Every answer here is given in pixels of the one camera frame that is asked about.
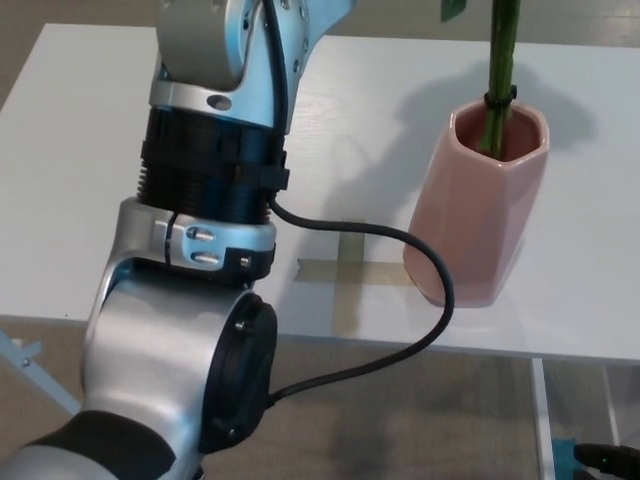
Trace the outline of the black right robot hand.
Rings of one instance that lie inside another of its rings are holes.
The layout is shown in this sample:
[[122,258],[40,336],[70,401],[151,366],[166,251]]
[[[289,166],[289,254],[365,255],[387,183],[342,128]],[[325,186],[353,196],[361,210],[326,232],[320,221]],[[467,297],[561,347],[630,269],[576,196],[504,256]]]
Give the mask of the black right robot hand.
[[639,450],[623,445],[580,443],[574,446],[575,459],[601,473],[620,479],[639,478]]

